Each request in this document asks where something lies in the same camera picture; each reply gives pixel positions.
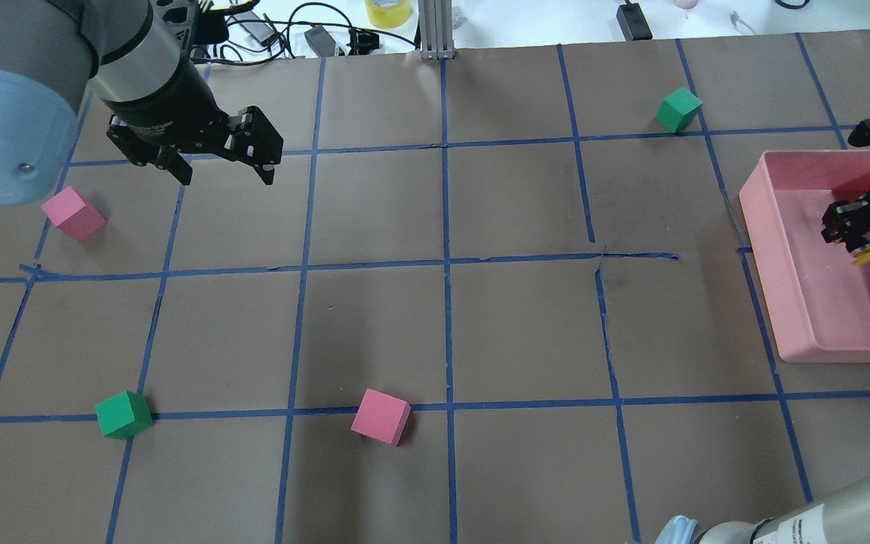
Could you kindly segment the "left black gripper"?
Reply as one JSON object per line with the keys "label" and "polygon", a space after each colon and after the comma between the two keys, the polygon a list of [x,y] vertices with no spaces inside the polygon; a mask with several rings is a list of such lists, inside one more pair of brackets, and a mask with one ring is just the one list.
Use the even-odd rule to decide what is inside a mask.
{"label": "left black gripper", "polygon": [[112,113],[107,138],[131,164],[154,162],[187,187],[193,169],[178,149],[211,153],[251,166],[265,186],[275,183],[284,146],[279,131],[256,106],[229,118],[198,72],[174,73],[152,95],[106,105]]}

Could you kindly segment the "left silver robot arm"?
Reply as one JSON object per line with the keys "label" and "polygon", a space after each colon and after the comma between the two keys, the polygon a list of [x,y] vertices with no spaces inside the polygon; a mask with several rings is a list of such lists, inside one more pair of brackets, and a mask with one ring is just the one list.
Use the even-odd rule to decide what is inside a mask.
{"label": "left silver robot arm", "polygon": [[186,186],[187,154],[241,162],[272,185],[284,140],[256,106],[225,113],[193,49],[227,37],[210,1],[0,1],[0,206],[44,199],[68,162],[87,91],[132,164]]}

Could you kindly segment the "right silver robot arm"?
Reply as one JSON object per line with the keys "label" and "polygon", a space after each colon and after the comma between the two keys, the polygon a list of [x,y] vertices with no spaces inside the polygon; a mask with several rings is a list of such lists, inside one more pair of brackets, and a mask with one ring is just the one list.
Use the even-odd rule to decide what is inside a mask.
{"label": "right silver robot arm", "polygon": [[[870,248],[821,235],[826,206],[870,203],[870,150],[769,151],[739,193],[777,354],[870,363]],[[676,516],[659,543],[870,543],[870,476],[760,522],[701,529]]]}

